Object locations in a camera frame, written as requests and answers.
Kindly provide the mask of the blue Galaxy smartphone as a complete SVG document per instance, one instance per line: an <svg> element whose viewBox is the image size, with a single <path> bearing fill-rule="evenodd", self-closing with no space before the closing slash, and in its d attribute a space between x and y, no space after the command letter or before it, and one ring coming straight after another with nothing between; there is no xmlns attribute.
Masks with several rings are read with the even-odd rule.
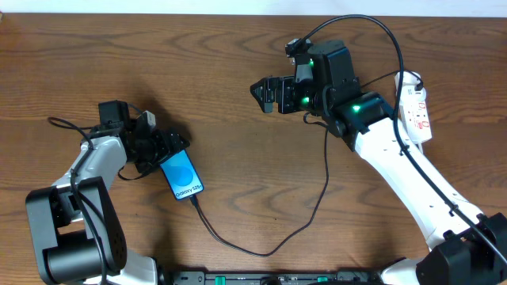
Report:
<svg viewBox="0 0 507 285"><path fill-rule="evenodd" d="M204 190L204 185L187 153L182 150L160 165L176 200L184 200Z"/></svg>

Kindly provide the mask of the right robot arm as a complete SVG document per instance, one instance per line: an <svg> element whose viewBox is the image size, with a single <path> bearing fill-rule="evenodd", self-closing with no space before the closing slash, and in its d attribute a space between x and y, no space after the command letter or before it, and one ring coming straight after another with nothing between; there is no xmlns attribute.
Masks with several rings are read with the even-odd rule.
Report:
<svg viewBox="0 0 507 285"><path fill-rule="evenodd" d="M360 89L348 48L340 40L307 44L295 56L295 73L267 77L250 92L265 113L307 111L367 161L412 214L429 254L387 266L387 284L498 284L506 279L506 218L485 216L461 196L401 130L392 107Z"/></svg>

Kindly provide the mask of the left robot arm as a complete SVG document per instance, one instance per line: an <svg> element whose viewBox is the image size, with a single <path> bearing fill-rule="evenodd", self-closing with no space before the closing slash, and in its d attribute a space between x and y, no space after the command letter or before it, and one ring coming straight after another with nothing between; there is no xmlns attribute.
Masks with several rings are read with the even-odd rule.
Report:
<svg viewBox="0 0 507 285"><path fill-rule="evenodd" d="M46 284L173 283L155 258L128 249L109 189L126 164L146 177L189 141L173 128L158 128L151 112L131 117L130 108L124 101L100 103L100 122L93 127L49 118L79 132L82 141L69 170L25 199L36 265Z"/></svg>

